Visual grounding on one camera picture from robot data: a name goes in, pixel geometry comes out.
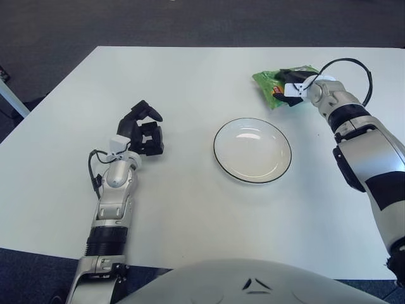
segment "green snack bag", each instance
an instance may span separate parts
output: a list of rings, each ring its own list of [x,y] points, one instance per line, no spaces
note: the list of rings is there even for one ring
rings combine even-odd
[[[299,66],[297,68],[290,68],[289,70],[292,71],[310,71],[316,72],[318,71],[311,67],[310,65]],[[284,85],[285,83],[281,80],[275,78],[276,74],[280,70],[277,71],[264,71],[261,73],[254,74],[252,77],[260,86],[260,89],[263,91],[265,98],[268,102],[268,105],[271,109],[275,109],[278,106],[286,105],[283,101],[278,100],[277,98],[273,97],[275,93],[282,93],[284,94]]]

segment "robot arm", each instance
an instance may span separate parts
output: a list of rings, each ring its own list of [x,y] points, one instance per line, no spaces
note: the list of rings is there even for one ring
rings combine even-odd
[[[333,155],[347,183],[366,192],[390,254],[388,268],[405,286],[405,147],[339,81],[310,76],[286,84],[285,96],[316,106],[335,134]]]
[[[161,128],[157,123],[137,124],[147,116],[163,120],[155,109],[141,101],[121,120],[117,135],[110,140],[110,152],[93,150],[90,153],[89,172],[99,201],[85,256],[79,260],[67,304],[110,304],[126,296],[128,267],[123,252],[138,184],[136,170],[141,166],[139,155],[163,152]],[[101,160],[99,154],[106,155],[106,159]],[[101,163],[109,164],[103,176],[94,177],[92,173],[94,155]]]

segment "black cable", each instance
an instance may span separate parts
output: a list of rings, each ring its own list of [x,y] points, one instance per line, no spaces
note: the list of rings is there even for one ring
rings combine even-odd
[[[97,179],[94,177],[93,169],[91,167],[91,160],[92,160],[93,156],[96,153],[97,153],[97,150],[93,150],[93,151],[90,152],[89,160],[87,161],[87,167],[89,169],[90,180],[91,180],[91,184],[93,186],[93,190],[96,192],[97,198],[100,199],[100,191],[99,191],[99,187],[98,187],[98,184],[97,184]]]
[[[370,101],[371,95],[373,94],[373,77],[371,76],[371,72],[370,70],[367,68],[367,66],[364,65],[364,63],[362,63],[361,61],[354,59],[354,58],[339,58],[339,59],[335,59],[332,60],[331,62],[328,62],[326,65],[323,66],[323,68],[320,70],[320,72],[315,76],[315,78],[307,85],[307,87],[305,87],[303,89],[303,91],[305,91],[306,89],[308,89],[314,82],[315,80],[319,77],[319,75],[321,75],[323,73],[323,71],[325,71],[330,65],[333,65],[335,62],[338,61],[349,61],[349,62],[353,62],[359,66],[361,66],[367,73],[367,78],[368,78],[368,92],[367,95],[363,101],[363,106],[366,106],[368,104],[368,102]]]

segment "gray carpet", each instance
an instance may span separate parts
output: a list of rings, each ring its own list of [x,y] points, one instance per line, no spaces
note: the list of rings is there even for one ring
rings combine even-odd
[[[0,29],[0,65],[27,102],[51,91],[99,45],[403,48],[405,1],[0,0]],[[11,114],[1,98],[0,109]],[[0,142],[12,130],[0,114]],[[0,250],[0,259],[0,294],[8,295],[0,303],[44,303],[50,289],[69,285],[76,263],[9,250]],[[150,272],[133,280],[147,282]],[[391,281],[344,282],[405,303]]]

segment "white plate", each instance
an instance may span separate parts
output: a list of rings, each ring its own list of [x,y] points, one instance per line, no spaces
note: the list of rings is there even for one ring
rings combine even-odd
[[[255,118],[239,118],[225,124],[215,135],[214,154],[233,177],[262,184],[287,171],[291,148],[272,124]]]

